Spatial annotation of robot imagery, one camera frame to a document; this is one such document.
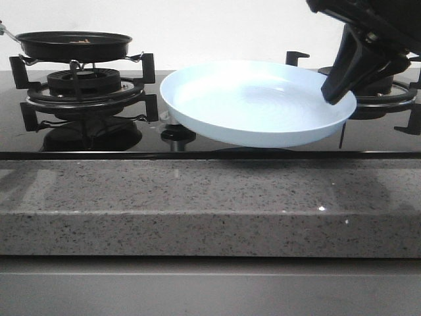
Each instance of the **black glass stovetop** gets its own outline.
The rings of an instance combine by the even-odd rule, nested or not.
[[[45,81],[48,71],[28,72],[31,80]],[[127,77],[138,76],[138,72],[121,72]],[[171,126],[166,118],[166,105],[159,93],[162,79],[169,72],[157,72],[157,82],[146,84],[147,94],[157,95],[158,112],[161,119],[155,122],[136,121],[133,127],[139,133],[137,139],[120,135],[117,139],[102,139],[102,142],[127,142],[124,150],[93,149],[48,150],[45,139],[52,129],[27,132],[20,103],[26,98],[26,90],[14,87],[11,71],[0,72],[0,159],[269,159],[269,158],[330,158],[330,157],[421,157],[421,105],[404,107],[392,113],[376,110],[375,115],[350,119],[346,126],[323,140],[297,147],[259,149],[239,147],[211,140],[195,134],[182,126]],[[419,70],[409,69],[400,76],[400,81],[410,82]],[[137,117],[145,112],[140,101],[127,106],[118,117]],[[51,114],[37,113],[38,121],[59,120]]]

